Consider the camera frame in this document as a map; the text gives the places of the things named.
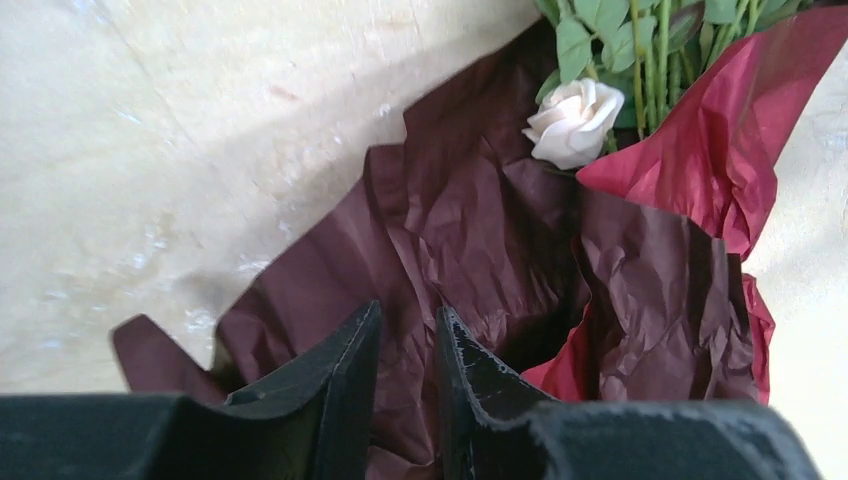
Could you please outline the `dark red wrapping paper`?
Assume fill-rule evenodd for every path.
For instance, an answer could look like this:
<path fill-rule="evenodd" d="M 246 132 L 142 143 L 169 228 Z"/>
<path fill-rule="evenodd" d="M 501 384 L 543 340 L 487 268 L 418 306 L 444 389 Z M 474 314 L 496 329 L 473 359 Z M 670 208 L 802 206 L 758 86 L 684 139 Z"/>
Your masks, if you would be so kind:
<path fill-rule="evenodd" d="M 279 368 L 321 383 L 289 449 L 202 429 L 193 479 L 311 448 L 311 479 L 438 479 L 437 313 L 568 403 L 770 395 L 774 323 L 741 270 L 777 194 L 775 163 L 847 38 L 821 7 L 733 44 L 661 130 L 576 176 L 531 156 L 521 127 L 553 69 L 538 23 L 431 91 L 405 140 L 218 320 L 210 369 L 144 315 L 112 343 L 136 392 L 212 405 Z"/>

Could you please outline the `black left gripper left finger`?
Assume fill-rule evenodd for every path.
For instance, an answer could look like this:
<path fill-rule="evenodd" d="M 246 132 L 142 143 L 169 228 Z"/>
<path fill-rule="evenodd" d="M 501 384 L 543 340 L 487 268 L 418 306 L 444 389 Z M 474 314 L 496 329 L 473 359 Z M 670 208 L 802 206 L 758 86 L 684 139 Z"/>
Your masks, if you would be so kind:
<path fill-rule="evenodd" d="M 220 406 L 167 394 L 5 396 L 5 479 L 362 479 L 382 327 L 358 308 Z"/>

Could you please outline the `red paper flower bouquet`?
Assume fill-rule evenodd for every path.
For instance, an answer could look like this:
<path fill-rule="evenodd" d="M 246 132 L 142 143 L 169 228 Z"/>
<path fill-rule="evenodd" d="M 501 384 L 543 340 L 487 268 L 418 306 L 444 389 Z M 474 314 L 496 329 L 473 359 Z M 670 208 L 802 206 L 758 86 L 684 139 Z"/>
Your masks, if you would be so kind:
<path fill-rule="evenodd" d="M 557 66 L 523 135 L 559 170 L 654 133 L 686 89 L 735 41 L 818 7 L 816 1 L 538 1 Z"/>

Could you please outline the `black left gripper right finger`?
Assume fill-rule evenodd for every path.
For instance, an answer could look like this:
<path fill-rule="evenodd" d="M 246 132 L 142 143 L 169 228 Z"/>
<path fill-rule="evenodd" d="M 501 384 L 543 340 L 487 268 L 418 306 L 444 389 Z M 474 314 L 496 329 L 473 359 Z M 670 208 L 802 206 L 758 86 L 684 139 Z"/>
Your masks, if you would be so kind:
<path fill-rule="evenodd" d="M 801 441 L 748 402 L 563 403 L 484 348 L 455 310 L 437 314 L 447 479 L 816 480 Z"/>

